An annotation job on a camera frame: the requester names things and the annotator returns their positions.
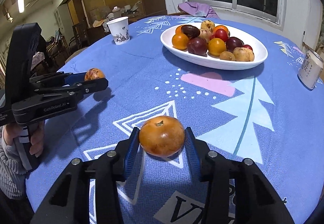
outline screw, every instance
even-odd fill
[[[72,161],[71,161],[71,164],[76,166],[78,164],[80,164],[81,160],[79,158],[74,158]]]
[[[250,158],[246,158],[244,159],[244,164],[246,164],[247,166],[253,165],[253,161]]]
[[[208,152],[208,156],[209,157],[216,157],[217,156],[217,152],[216,151],[209,151]]]
[[[111,150],[107,153],[108,157],[114,157],[117,153],[114,150]]]

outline gray knit sleeve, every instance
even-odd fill
[[[3,138],[0,141],[0,188],[10,199],[20,199],[25,195],[26,170],[22,165],[15,145],[8,146]]]

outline can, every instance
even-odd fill
[[[310,90],[312,90],[323,70],[323,59],[312,49],[305,55],[302,67],[299,70],[299,80]]]

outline blue tablecloth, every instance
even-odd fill
[[[245,24],[214,20],[248,32],[267,47],[267,60],[250,70],[198,66],[177,58],[161,44],[160,35],[170,26],[202,20],[143,19],[129,26],[130,42],[115,45],[109,35],[62,68],[73,73],[100,68],[109,88],[85,98],[77,111],[47,121],[49,149],[26,180],[34,210],[71,159],[96,159],[128,138],[134,126],[157,115],[170,115],[226,158],[252,158],[295,223],[309,217],[324,181],[322,81],[313,91],[307,90],[297,78],[304,56],[296,45]],[[94,190],[92,181],[91,223],[96,222]],[[185,150],[157,160],[139,149],[131,176],[118,183],[126,224],[171,223],[171,219],[175,224],[198,223],[206,192],[205,183],[191,180]],[[230,217],[234,217],[233,197],[229,196]],[[190,210],[191,203],[199,207]]]

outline oval plate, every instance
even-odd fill
[[[195,54],[189,53],[187,50],[178,50],[172,46],[172,37],[175,35],[176,28],[179,26],[173,26],[169,29],[165,30],[161,34],[161,42],[162,44],[174,55],[176,55],[179,58],[182,58],[188,62],[209,67],[213,69],[220,69],[220,70],[246,70],[251,69],[253,67],[258,66],[261,64],[266,58],[268,57],[268,51],[266,47],[255,37],[252,35],[239,30],[237,28],[227,26],[228,30],[231,33],[231,36],[238,37],[241,39],[245,44],[250,45],[253,48],[254,52],[254,61],[252,62],[238,62],[238,61],[228,61],[228,60],[221,60],[219,58],[215,58],[209,55],[207,52],[206,56],[199,56]],[[195,27],[198,27],[200,29],[201,23],[191,23],[190,25],[193,25]]]

